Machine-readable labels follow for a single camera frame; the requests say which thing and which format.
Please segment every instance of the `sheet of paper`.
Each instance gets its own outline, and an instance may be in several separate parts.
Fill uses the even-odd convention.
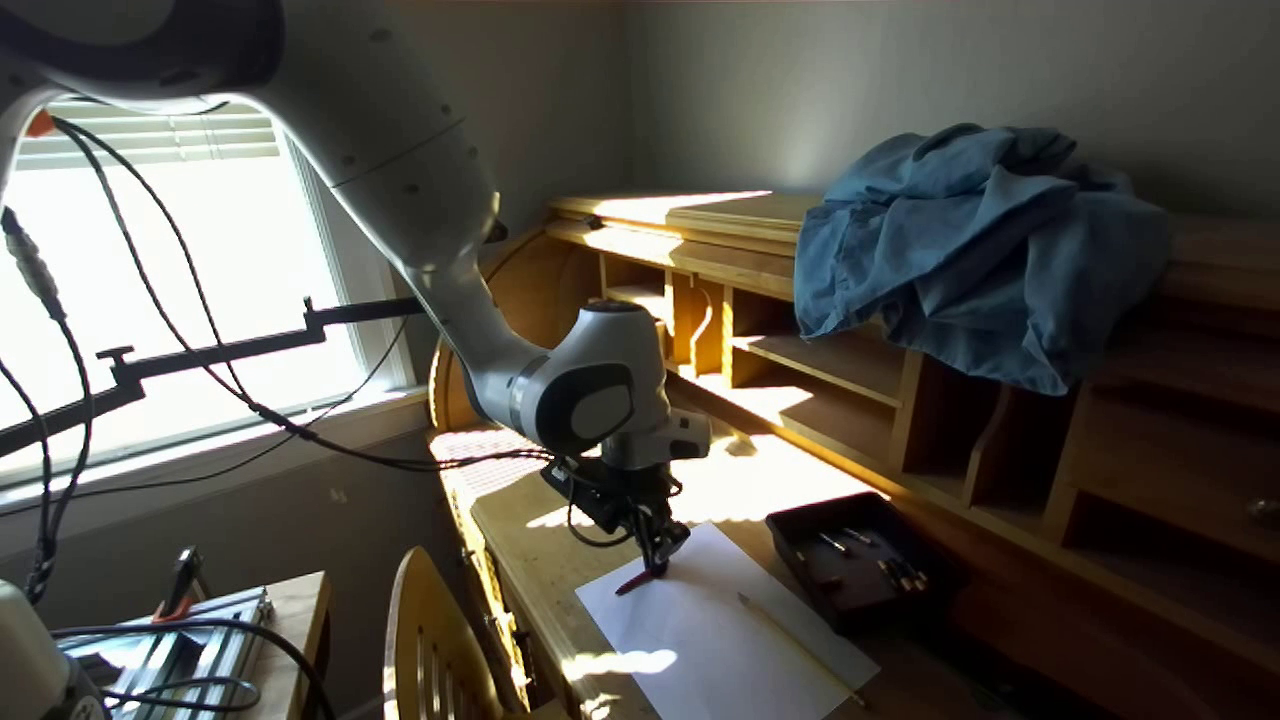
[[[637,574],[640,561],[575,596],[618,652],[674,657],[637,672],[662,715],[829,715],[879,672],[711,526],[685,539],[666,579],[618,596]]]

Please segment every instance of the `blue towel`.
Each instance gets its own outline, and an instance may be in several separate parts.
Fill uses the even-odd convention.
[[[955,123],[864,153],[807,214],[801,337],[885,325],[967,378],[1064,396],[1172,258],[1172,219],[1046,129]]]

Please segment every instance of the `wire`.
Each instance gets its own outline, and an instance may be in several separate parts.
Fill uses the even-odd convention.
[[[166,696],[166,693],[183,693],[183,689],[201,689],[201,696],[206,696],[206,689],[232,689],[232,699],[208,704],[208,699],[174,699],[174,696]],[[193,709],[193,712],[250,712],[250,709],[262,704],[256,684],[250,684],[243,678],[193,678],[193,682],[179,682],[179,684],[153,684],[145,693],[111,693],[111,689],[103,689],[103,696],[117,699],[117,704]]]
[[[610,538],[610,539],[596,539],[596,538],[585,538],[575,526],[573,526],[573,504],[575,504],[575,480],[567,480],[567,504],[563,504],[563,526],[567,526],[567,538],[587,543],[587,548],[621,548],[626,539],[632,539],[637,531],[626,529],[621,538]]]
[[[57,129],[81,148],[81,155],[90,159],[91,176],[99,180],[99,189],[103,189],[103,198],[110,198],[110,203],[111,203],[117,229],[122,229],[122,238],[124,238],[124,243],[130,243],[133,269],[139,272],[139,282],[145,282],[145,290],[149,290],[153,307],[159,312],[159,320],[166,320],[166,330],[174,333],[174,341],[175,341],[183,351],[193,351],[189,337],[183,337],[183,333],[174,325],[174,317],[166,312],[166,299],[159,299],[159,291],[153,290],[153,277],[149,277],[149,269],[145,269],[145,260],[139,260],[139,254],[138,254],[138,239],[133,239],[133,234],[130,234],[130,219],[124,219],[122,202],[117,202],[117,191],[111,191],[111,180],[110,180],[110,171],[99,167],[99,159],[98,159],[98,153],[91,153],[90,145],[103,148],[117,164],[124,164],[124,167],[133,171],[138,186],[145,186],[145,191],[153,198],[153,203],[166,214],[175,243],[183,243],[189,272],[201,277],[201,272],[195,272],[195,260],[193,260],[193,254],[189,254],[189,239],[183,239],[183,234],[175,229],[174,214],[166,210],[159,191],[130,164],[130,155],[122,155],[122,153],[117,153],[110,139],[99,139],[98,134],[81,129],[81,123],[72,123],[72,119],[62,119],[62,115],[51,115],[51,123],[57,123]],[[277,428],[283,428],[283,431],[292,431],[292,437],[299,437],[299,442],[307,442],[307,445],[319,445],[319,449],[327,449],[327,452],[356,458],[356,462],[367,462],[367,465],[399,469],[399,472],[424,472],[424,462],[393,462],[393,458],[356,452],[356,449],[346,449],[346,445],[337,445],[337,442],[326,442],[326,437],[318,437],[313,428],[292,426],[283,411],[253,402],[243,388],[232,388],[232,383],[228,383],[226,378],[216,378],[208,365],[206,365],[206,372],[208,372],[228,396],[235,396],[243,409],[253,409],[262,420],[269,420],[269,426],[277,426]]]
[[[477,452],[477,458],[448,458],[442,462],[442,472],[455,472],[467,465],[493,465],[493,462],[552,462],[545,449],[501,449],[501,452]]]
[[[81,155],[85,155],[90,164],[98,164],[98,155],[91,155],[91,148],[85,148],[85,139],[91,139],[98,148],[103,148],[103,153],[153,198],[158,214],[166,215],[167,234],[175,238],[175,248],[183,254],[183,263],[189,263],[189,277],[193,277],[193,290],[195,290],[206,325],[208,325],[208,333],[214,333],[214,344],[226,350],[226,333],[221,333],[221,325],[216,325],[216,317],[214,317],[206,282],[201,282],[201,272],[195,272],[193,243],[189,243],[183,229],[175,225],[175,215],[167,214],[167,203],[159,202],[159,191],[145,180],[145,171],[139,171],[138,164],[130,164],[110,139],[99,139],[99,136],[90,134],[85,123],[72,123],[72,119],[62,119],[62,115],[57,115],[51,123],[81,148]],[[145,269],[145,260],[139,260],[139,254],[138,254],[138,243],[133,243],[133,234],[130,234],[130,225],[124,225],[124,214],[122,214],[122,203],[117,203],[117,191],[111,191],[111,189],[103,189],[103,191],[110,191],[117,229],[130,238],[133,269]],[[145,282],[153,303],[166,307],[158,286],[149,282],[149,272],[139,272],[139,282]],[[250,396],[250,388],[243,388],[243,381],[242,381],[242,372],[235,372],[232,359],[228,359],[228,378],[232,378],[232,383]]]
[[[354,405],[354,402],[376,381],[376,372],[390,365],[390,357],[393,357],[393,350],[397,350],[399,341],[403,341],[403,325],[397,330],[397,337],[390,341],[390,350],[376,357],[376,365],[367,370],[367,378],[364,378],[354,391],[346,391],[341,402],[326,405],[326,411],[313,417],[307,428],[319,426],[319,420],[327,420],[337,409]],[[281,452],[283,445],[292,445],[290,431],[283,431],[277,445],[269,445],[269,449],[262,449],[262,452],[250,452],[250,458],[242,458],[242,462],[232,462],[232,465],[226,465],[226,469],[216,469],[216,472],[149,480],[149,486],[124,486],[124,489],[85,489],[85,494],[75,494],[75,498],[81,498],[81,500],[98,500],[98,498],[130,498],[130,494],[159,494],[159,489],[214,486],[214,480],[226,480],[226,476],[232,476],[232,472],[242,472],[242,469],[250,469],[250,465],[256,465],[256,462]]]
[[[9,388],[20,396],[20,405],[28,409],[36,437],[40,437],[40,526],[36,526],[36,548],[46,548],[46,531],[47,531],[47,511],[51,511],[51,452],[47,452],[47,431],[46,431],[46,417],[33,405],[28,388],[14,378],[14,370],[0,359],[0,378],[9,381]]]
[[[85,370],[85,351],[75,344],[75,333],[68,320],[57,320],[68,351],[72,351],[72,365],[75,365],[75,378],[81,378],[81,396],[85,405],[91,405],[91,383],[90,383],[90,370]],[[66,486],[62,498],[51,498],[51,486],[40,489],[40,531],[36,531],[36,565],[33,565],[33,578],[28,578],[28,604],[40,604],[46,594],[47,594],[47,579],[51,579],[51,565],[57,565],[57,538],[66,529],[66,515],[68,515],[68,504],[81,489],[81,476],[90,469],[90,449],[91,449],[91,417],[85,417],[81,426],[81,452],[75,452],[75,465],[72,465],[72,476]]]
[[[326,696],[326,684],[319,684],[319,672],[318,665],[292,647],[281,632],[269,632],[262,626],[243,626],[243,620],[175,620],[175,626],[85,626],[85,629],[57,629],[51,637],[57,641],[68,641],[68,637],[167,637],[167,632],[183,632],[183,629],[232,629],[232,632],[250,632],[250,637],[262,637],[269,644],[277,644],[307,682],[307,696],[318,699],[319,715],[333,720],[333,704]]]

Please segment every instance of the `wooden chair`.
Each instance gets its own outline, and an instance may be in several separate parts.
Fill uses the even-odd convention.
[[[384,715],[512,715],[471,626],[424,548],[408,548],[390,608]]]

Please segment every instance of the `wall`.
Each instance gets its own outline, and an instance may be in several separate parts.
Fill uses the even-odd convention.
[[[868,145],[1040,123],[1192,214],[1280,215],[1267,0],[632,5],[637,186],[829,189]]]
[[[397,0],[442,94],[464,111],[505,225],[527,234],[552,198],[629,171],[626,8],[601,0]]]

